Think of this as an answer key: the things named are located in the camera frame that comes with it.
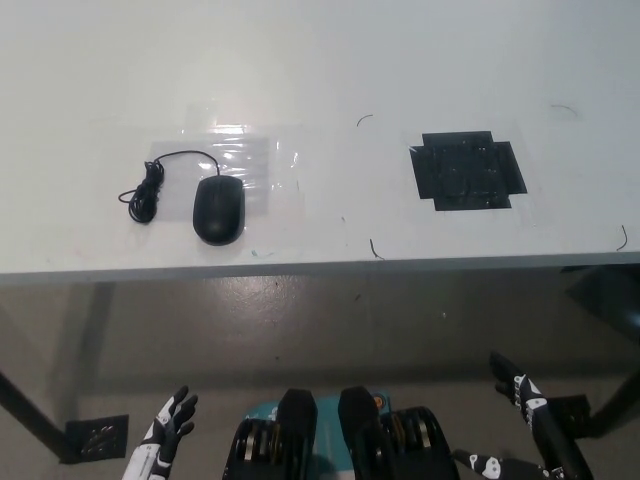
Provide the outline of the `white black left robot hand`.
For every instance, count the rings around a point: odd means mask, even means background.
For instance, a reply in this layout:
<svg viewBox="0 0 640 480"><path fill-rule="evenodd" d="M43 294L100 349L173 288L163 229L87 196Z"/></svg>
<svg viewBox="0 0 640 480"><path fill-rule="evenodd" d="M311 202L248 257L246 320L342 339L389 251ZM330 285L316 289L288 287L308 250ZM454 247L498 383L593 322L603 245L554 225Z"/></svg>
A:
<svg viewBox="0 0 640 480"><path fill-rule="evenodd" d="M155 416L140 444L132 452L123 480L167 480L181 440L195 425L197 395L181 387Z"/></svg>

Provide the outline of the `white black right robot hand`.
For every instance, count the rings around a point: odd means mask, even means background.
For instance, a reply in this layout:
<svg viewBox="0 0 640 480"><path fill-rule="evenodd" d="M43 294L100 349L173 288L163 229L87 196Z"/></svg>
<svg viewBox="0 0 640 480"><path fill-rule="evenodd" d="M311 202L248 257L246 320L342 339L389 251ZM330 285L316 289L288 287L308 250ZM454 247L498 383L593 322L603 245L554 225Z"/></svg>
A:
<svg viewBox="0 0 640 480"><path fill-rule="evenodd" d="M591 479L593 474L575 440L556 419L551 400L530 376L505 356L489 356L496 390L508 398L527 424L544 463L471 453L456 449L453 458L484 479Z"/></svg>

